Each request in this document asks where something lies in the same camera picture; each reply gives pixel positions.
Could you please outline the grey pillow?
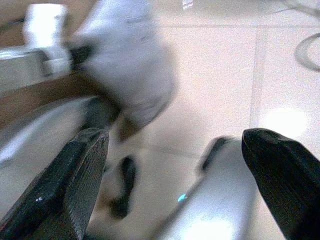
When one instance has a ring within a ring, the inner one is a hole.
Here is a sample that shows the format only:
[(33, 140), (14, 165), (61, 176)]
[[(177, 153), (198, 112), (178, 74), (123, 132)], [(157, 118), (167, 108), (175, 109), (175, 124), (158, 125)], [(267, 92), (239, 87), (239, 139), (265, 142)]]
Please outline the grey pillow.
[(167, 107), (175, 92), (174, 63), (149, 0), (97, 0), (74, 34), (91, 47), (81, 68), (140, 130)]

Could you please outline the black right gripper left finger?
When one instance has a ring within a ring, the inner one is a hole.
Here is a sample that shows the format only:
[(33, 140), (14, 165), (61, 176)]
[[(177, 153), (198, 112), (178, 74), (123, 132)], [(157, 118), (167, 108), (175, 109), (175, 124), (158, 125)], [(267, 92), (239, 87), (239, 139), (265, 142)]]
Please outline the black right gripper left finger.
[(109, 133), (68, 142), (0, 220), (0, 240), (83, 240), (100, 189)]

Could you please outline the robot right leg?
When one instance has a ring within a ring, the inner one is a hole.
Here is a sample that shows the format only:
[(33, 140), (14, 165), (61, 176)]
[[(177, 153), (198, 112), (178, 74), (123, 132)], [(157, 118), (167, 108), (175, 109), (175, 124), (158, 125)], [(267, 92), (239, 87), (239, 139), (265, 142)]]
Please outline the robot right leg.
[(152, 240), (285, 240), (243, 159), (240, 139), (215, 139), (200, 173)]

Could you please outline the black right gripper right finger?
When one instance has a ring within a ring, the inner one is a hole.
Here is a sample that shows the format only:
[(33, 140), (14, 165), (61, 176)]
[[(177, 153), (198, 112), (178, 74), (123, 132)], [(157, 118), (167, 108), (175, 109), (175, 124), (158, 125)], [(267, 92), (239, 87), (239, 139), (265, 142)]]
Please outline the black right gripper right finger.
[(241, 150), (286, 240), (320, 240), (320, 160), (300, 142), (265, 128), (244, 130)]

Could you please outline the brown round fabric sofa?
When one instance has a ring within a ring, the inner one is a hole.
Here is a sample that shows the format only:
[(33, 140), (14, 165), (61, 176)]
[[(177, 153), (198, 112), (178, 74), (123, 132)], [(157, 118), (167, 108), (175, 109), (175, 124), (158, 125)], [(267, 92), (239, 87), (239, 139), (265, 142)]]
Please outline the brown round fabric sofa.
[(115, 105), (120, 112), (119, 107), (96, 83), (81, 76), (75, 68), (64, 78), (27, 86), (0, 97), (0, 129), (38, 107), (57, 100), (88, 96), (102, 97)]

